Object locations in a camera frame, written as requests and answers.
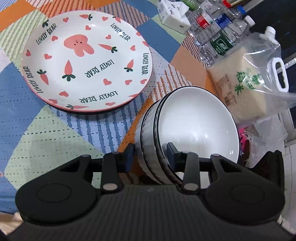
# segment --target tablecloth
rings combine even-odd
[[[14,213],[16,191],[26,182],[81,155],[102,157],[134,141],[147,108],[172,90],[195,85],[213,92],[190,36],[164,26],[155,0],[0,0],[0,211]],[[75,10],[113,14],[135,27],[149,44],[153,71],[132,102],[99,115],[69,114],[41,101],[27,86],[21,55],[32,31],[48,18]],[[135,162],[125,183],[138,183]],[[100,173],[92,185],[98,187]]]

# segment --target white spout cap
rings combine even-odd
[[[268,35],[274,39],[276,36],[276,30],[271,26],[267,26],[265,30],[265,35]]]
[[[245,21],[246,21],[251,27],[255,25],[254,20],[253,20],[249,15],[245,16],[244,20],[245,20]]]

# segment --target white tissue paper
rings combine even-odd
[[[185,3],[158,0],[156,7],[163,25],[179,33],[186,33],[190,23],[185,15],[189,10]]]

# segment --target pink rabbit illustration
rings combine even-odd
[[[94,49],[87,43],[87,37],[82,34],[76,34],[69,38],[66,38],[64,41],[64,46],[69,49],[74,49],[75,54],[78,57],[84,56],[84,51],[93,54]]]

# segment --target white bottle cap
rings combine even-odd
[[[275,37],[275,35],[276,35],[276,30],[275,30],[273,27],[271,27],[271,26],[267,26],[267,27],[266,27],[266,30],[265,30],[265,34],[267,34],[267,33],[269,33],[269,34],[271,34],[273,37]]]
[[[246,21],[251,27],[255,25],[254,20],[253,20],[249,15],[245,16],[244,20],[245,20],[245,21]]]

